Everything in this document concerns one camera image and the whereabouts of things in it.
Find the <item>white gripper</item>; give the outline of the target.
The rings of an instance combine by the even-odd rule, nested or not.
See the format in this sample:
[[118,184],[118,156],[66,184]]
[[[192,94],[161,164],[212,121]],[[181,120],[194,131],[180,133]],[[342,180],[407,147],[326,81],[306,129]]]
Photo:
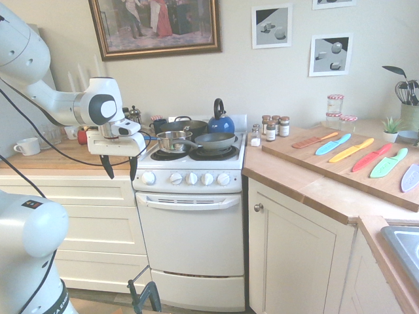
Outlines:
[[99,131],[88,130],[86,132],[88,150],[91,154],[100,155],[101,164],[110,179],[115,177],[108,156],[134,156],[129,157],[130,180],[136,177],[137,155],[147,151],[145,140],[140,133],[130,136],[122,136],[117,139],[106,139]]

